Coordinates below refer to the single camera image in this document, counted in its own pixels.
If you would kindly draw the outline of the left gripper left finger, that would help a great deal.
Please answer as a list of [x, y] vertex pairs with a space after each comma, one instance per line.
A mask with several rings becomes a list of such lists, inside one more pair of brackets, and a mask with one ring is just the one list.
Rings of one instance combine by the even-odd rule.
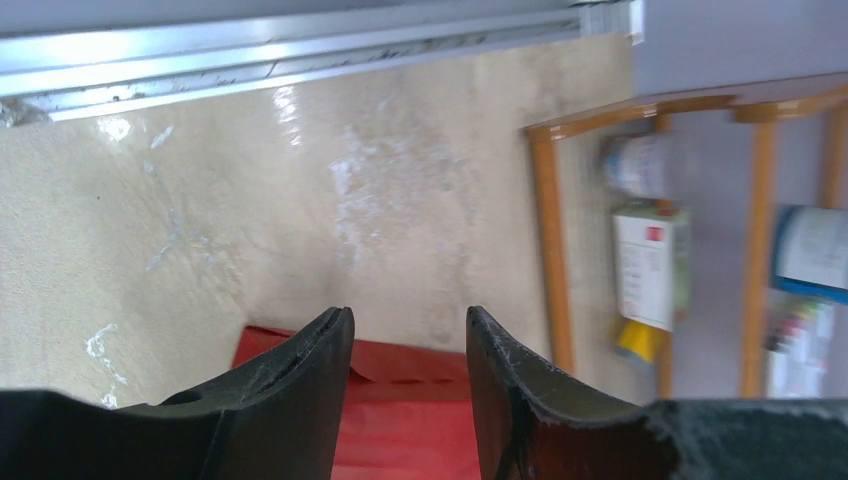
[[158, 405], [1, 394], [5, 479], [327, 479], [354, 342], [330, 308], [282, 344]]

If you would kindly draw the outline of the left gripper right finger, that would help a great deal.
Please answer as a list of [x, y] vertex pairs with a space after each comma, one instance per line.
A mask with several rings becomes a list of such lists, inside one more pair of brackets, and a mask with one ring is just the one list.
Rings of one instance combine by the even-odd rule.
[[676, 399], [640, 406], [590, 387], [484, 308], [466, 355], [485, 479], [843, 479], [847, 403]]

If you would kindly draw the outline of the red paper bag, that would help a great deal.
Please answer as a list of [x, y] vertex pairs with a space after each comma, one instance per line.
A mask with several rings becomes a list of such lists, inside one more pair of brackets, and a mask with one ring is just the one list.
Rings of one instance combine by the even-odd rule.
[[461, 353], [351, 345], [338, 439], [326, 479], [479, 479], [468, 362]]

